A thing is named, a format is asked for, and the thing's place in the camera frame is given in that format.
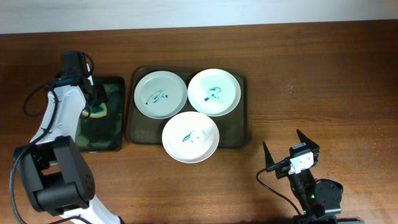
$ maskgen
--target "wooden table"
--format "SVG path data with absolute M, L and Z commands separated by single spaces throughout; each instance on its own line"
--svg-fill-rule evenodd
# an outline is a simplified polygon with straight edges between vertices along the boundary
M 321 146 L 314 177 L 344 185 L 343 217 L 398 220 L 398 22 L 331 22 L 188 29 L 110 30 L 0 36 L 0 219 L 15 223 L 7 189 L 12 153 L 41 118 L 22 113 L 24 98 L 61 70 L 61 52 L 81 50 L 97 76 L 130 88 L 143 65 L 232 68 L 248 79 L 249 143 L 183 164 L 160 146 L 123 142 L 115 153 L 85 154 L 96 194 L 126 223 L 236 223 L 290 218 L 294 209 L 255 179 L 261 142 L 274 160 L 289 155 L 301 129 Z M 43 95 L 32 111 L 45 108 Z M 287 179 L 261 179 L 299 203 Z M 19 175 L 15 194 L 29 223 L 57 220 L 35 212 Z

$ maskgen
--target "wood grain surface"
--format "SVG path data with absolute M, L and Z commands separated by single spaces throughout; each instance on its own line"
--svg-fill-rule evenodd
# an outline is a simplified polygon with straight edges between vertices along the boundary
M 183 164 L 160 146 L 123 142 L 119 152 L 85 154 L 96 194 L 126 223 L 279 223 L 294 209 L 256 182 L 265 141 L 279 161 L 299 128 L 321 146 L 312 173 L 344 185 L 340 218 L 398 220 L 398 22 L 331 22 L 188 29 L 0 35 L 0 219 L 15 223 L 9 201 L 12 153 L 41 118 L 22 113 L 25 97 L 61 70 L 59 54 L 89 53 L 96 76 L 121 76 L 126 102 L 143 65 L 230 68 L 248 80 L 247 146 Z M 29 109 L 45 108 L 44 94 Z M 298 201 L 287 179 L 261 179 Z M 28 223 L 58 220 L 30 206 L 19 175 L 15 195 Z

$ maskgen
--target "rectangular tray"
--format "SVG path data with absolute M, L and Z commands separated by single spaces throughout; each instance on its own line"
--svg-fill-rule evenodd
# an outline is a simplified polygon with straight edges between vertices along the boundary
M 137 83 L 142 77 L 156 71 L 172 72 L 185 82 L 188 86 L 190 80 L 200 71 L 205 68 L 183 68 L 183 67 L 163 67 L 163 66 L 145 66 L 141 67 L 134 73 L 134 78 L 131 85 L 130 105 L 128 111 L 128 119 L 126 126 L 126 138 L 134 144 L 162 144 L 162 131 L 166 123 L 171 118 L 153 119 L 142 114 L 136 107 L 134 102 L 134 90 Z M 230 113 L 219 116 L 210 117 L 217 125 L 220 132 L 219 148 L 239 149 L 244 146 L 248 136 L 247 132 L 247 109 L 246 109 L 246 77 L 244 73 L 237 70 L 226 70 L 232 74 L 241 87 L 241 99 L 238 105 Z M 196 111 L 189 100 L 185 106 L 178 113 L 186 111 Z

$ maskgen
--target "white plate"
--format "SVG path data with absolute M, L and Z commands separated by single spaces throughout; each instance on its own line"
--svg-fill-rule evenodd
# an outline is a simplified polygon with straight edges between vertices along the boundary
M 184 112 L 167 122 L 163 147 L 180 162 L 195 163 L 209 158 L 217 149 L 220 134 L 214 121 L 198 112 Z
M 199 112 L 223 116 L 238 105 L 241 88 L 229 72 L 212 68 L 196 74 L 188 86 L 188 99 Z
M 138 110 L 150 118 L 169 118 L 184 107 L 187 101 L 187 86 L 174 73 L 152 72 L 137 84 L 134 101 Z

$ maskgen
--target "yellow object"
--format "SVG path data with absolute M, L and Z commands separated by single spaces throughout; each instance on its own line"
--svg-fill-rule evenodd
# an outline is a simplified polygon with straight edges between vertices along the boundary
M 102 117 L 105 117 L 108 114 L 108 109 L 107 109 L 105 103 L 100 104 L 98 107 L 102 108 L 102 110 L 99 111 L 99 112 L 96 112 L 96 113 L 92 113 L 91 112 L 90 113 L 90 117 L 91 118 L 102 118 Z M 89 112 L 87 110 L 83 110 L 81 112 L 81 114 L 83 116 L 88 116 Z

